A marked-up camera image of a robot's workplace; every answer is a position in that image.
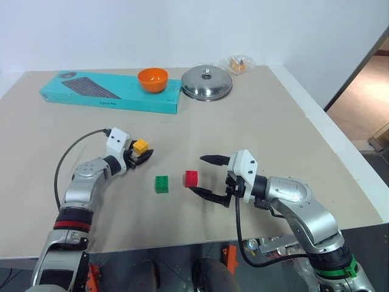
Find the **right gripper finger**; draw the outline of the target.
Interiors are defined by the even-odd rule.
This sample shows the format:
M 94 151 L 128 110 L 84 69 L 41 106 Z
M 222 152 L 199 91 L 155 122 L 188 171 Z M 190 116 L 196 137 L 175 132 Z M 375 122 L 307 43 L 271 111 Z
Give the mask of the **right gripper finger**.
M 223 166 L 229 164 L 230 157 L 223 155 L 204 155 L 200 157 L 200 160 L 209 164 Z
M 220 204 L 226 208 L 229 208 L 231 201 L 231 193 L 226 189 L 226 193 L 224 196 L 214 194 L 211 190 L 202 188 L 202 187 L 189 187 L 189 189 L 200 196 L 201 198 L 211 201 L 216 204 Z

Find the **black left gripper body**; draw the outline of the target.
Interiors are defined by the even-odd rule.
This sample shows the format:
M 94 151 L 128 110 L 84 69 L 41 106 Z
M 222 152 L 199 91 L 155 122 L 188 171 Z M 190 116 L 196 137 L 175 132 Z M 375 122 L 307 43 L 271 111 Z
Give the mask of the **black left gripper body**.
M 132 146 L 129 146 L 129 149 L 123 152 L 123 160 L 127 169 L 134 170 L 136 168 L 136 157 L 133 155 Z

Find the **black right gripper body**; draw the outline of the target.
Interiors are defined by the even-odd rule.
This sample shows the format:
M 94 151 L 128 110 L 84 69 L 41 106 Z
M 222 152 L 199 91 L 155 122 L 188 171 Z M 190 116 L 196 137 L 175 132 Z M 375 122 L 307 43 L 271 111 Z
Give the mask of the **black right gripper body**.
M 245 194 L 245 180 L 242 176 L 236 176 L 228 173 L 226 180 L 225 199 L 229 200 L 232 196 L 243 198 Z

